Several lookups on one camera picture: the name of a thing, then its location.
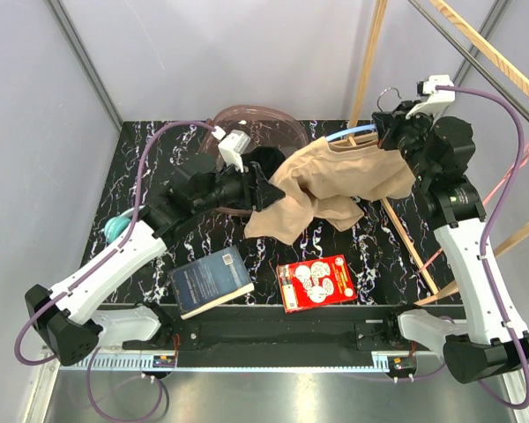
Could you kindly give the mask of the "pink wire hanger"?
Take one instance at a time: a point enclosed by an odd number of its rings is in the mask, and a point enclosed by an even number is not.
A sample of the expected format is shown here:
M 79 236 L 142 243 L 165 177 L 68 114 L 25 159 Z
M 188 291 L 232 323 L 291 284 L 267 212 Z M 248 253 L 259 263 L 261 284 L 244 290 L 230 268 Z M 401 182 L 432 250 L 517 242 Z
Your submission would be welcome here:
M 522 160 L 519 163 L 519 168 L 524 167 L 528 160 L 529 160 L 529 142 L 526 144 L 526 146 L 524 148 L 524 154 L 523 154 Z M 514 167 L 515 167 L 515 164 L 512 164 L 511 167 L 508 169 L 508 171 L 504 174 L 503 178 L 496 184 L 496 186 L 492 190 L 490 190 L 490 192 L 487 194 L 487 196 L 483 200 L 483 204 L 484 205 L 486 205 L 494 197 L 496 192 L 508 181 L 508 179 L 510 178 L 510 176 L 511 176 L 511 174 L 513 172 Z M 437 252 L 435 254 L 433 254 L 428 259 L 428 261 L 425 262 L 421 266 L 421 268 L 419 269 L 419 272 L 422 272 L 422 271 L 426 270 L 438 258 L 438 256 L 442 252 L 443 252 L 442 248 L 437 250 Z

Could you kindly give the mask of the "black t shirt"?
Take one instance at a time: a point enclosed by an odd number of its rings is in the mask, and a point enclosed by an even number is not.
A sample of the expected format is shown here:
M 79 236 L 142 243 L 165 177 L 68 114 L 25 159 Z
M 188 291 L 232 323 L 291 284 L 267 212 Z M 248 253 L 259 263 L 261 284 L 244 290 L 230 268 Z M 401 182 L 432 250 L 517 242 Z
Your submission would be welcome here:
M 259 164 L 265 178 L 270 180 L 281 164 L 286 160 L 284 153 L 274 146 L 258 146 L 242 155 L 244 162 Z

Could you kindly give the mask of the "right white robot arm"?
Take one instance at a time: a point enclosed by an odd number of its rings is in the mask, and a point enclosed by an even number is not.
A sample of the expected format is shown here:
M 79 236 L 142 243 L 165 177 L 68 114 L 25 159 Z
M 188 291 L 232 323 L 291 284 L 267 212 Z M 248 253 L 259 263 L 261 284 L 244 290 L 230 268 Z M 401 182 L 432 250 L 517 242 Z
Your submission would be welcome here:
M 414 175 L 421 216 L 443 248 L 466 312 L 466 324 L 455 327 L 420 308 L 404 311 L 383 327 L 384 342 L 397 350 L 412 341 L 426 346 L 461 383 L 519 370 L 529 361 L 529 330 L 503 283 L 481 197 L 465 174 L 475 152 L 471 124 L 435 119 L 418 100 L 377 111 L 372 121 L 379 147 L 399 152 Z

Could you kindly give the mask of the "beige t shirt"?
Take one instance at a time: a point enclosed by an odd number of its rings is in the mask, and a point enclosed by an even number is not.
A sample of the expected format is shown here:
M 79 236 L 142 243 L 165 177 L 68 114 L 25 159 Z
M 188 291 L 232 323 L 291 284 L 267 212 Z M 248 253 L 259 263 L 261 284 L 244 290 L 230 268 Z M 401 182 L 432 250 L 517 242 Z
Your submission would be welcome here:
M 364 216 L 357 198 L 408 197 L 414 175 L 399 152 L 382 150 L 375 141 L 343 147 L 320 137 L 289 156 L 270 182 L 286 196 L 253 212 L 244 236 L 290 245 L 313 219 L 325 219 L 340 232 L 354 226 Z

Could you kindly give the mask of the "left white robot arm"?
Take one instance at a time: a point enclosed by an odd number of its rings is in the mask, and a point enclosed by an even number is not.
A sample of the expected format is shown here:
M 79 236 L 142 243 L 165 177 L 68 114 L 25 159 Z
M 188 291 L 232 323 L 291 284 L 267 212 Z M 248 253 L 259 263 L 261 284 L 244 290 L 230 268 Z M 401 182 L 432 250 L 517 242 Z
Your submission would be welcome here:
M 159 306 L 140 302 L 108 312 L 99 307 L 140 268 L 191 232 L 198 216 L 229 207 L 260 212 L 284 198 L 284 191 L 270 181 L 286 159 L 279 149 L 258 147 L 241 159 L 241 169 L 218 169 L 208 154 L 191 156 L 93 260 L 50 288 L 36 285 L 26 292 L 27 325 L 53 358 L 71 366 L 98 347 L 136 342 L 161 349 L 171 342 L 172 320 Z

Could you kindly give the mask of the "blue hanger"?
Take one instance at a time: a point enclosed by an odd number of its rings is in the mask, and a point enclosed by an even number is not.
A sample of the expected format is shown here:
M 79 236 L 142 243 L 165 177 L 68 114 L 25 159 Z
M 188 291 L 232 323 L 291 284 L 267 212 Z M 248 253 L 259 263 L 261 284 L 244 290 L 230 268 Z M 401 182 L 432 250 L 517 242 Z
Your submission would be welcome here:
M 385 96 L 385 94 L 387 94 L 388 92 L 395 92 L 397 97 L 398 97 L 398 99 L 399 100 L 402 99 L 402 96 L 401 96 L 400 91 L 399 91 L 398 88 L 396 88 L 396 87 L 388 87 L 388 88 L 384 89 L 378 95 L 378 97 L 376 99 L 376 107 L 377 107 L 378 112 L 383 112 L 383 108 L 382 108 L 382 106 L 380 104 L 380 101 Z M 341 139 L 343 139 L 345 137 L 354 136 L 355 134 L 372 133 L 372 132 L 376 132 L 376 125 L 374 123 L 368 123 L 368 124 L 363 124 L 363 125 L 359 125 L 359 126 L 355 126 L 355 127 L 346 129 L 346 130 L 340 130 L 338 132 L 332 133 L 331 135 L 326 136 L 325 140 L 328 143 L 332 143 L 332 142 L 335 142 L 335 141 L 339 141 L 339 140 L 341 140 Z

